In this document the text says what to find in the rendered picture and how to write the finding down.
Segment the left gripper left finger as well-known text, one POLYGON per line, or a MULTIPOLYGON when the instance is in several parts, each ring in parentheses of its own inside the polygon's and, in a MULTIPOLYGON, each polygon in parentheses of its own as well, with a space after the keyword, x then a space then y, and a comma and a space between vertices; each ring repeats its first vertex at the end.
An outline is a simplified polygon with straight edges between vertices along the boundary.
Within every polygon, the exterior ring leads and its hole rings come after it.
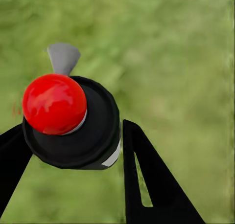
POLYGON ((32 155, 22 124, 0 135, 0 218, 32 155))

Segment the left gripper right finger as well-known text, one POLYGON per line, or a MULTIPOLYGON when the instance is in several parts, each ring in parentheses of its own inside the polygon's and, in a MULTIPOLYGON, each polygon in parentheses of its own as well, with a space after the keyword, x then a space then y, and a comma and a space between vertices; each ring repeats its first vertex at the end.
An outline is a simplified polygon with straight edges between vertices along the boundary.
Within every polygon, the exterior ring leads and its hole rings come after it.
POLYGON ((126 224, 205 224, 141 127, 123 120, 126 224), (153 207, 141 202, 136 153, 153 207))

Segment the insectifuge atomizer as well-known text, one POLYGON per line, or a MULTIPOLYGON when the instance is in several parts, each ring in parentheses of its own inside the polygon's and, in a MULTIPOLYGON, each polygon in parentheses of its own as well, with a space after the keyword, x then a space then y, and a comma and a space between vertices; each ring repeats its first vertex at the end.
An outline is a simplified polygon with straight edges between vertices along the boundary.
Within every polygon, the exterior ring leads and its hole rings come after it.
POLYGON ((35 79, 23 94, 23 134, 34 155, 59 169, 106 170, 121 151, 121 120, 100 83, 71 76, 81 57, 71 44, 47 50, 55 74, 35 79))

